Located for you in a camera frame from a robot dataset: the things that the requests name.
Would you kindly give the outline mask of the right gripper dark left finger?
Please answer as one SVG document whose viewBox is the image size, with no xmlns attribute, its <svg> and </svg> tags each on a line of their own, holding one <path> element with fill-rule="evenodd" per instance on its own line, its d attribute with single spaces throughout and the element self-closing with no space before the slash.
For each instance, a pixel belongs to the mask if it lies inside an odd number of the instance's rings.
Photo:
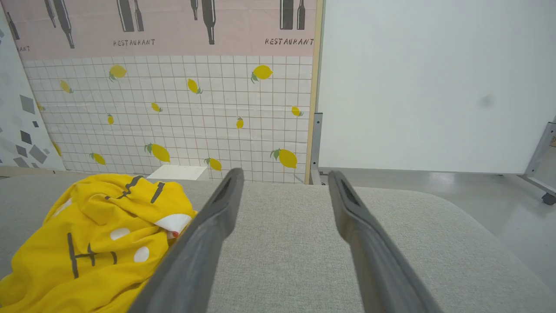
<svg viewBox="0 0 556 313">
<path fill-rule="evenodd" d="M 224 241 L 234 231 L 244 171 L 232 169 L 179 236 L 130 313 L 205 313 Z"/>
</svg>

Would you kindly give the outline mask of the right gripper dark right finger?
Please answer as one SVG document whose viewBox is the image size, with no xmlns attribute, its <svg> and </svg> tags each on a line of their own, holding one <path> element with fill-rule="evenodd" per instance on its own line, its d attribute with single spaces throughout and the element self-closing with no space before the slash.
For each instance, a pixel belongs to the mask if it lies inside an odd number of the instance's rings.
<svg viewBox="0 0 556 313">
<path fill-rule="evenodd" d="M 336 228 L 349 244 L 366 313 L 440 313 L 399 248 L 339 171 L 328 174 Z"/>
</svg>

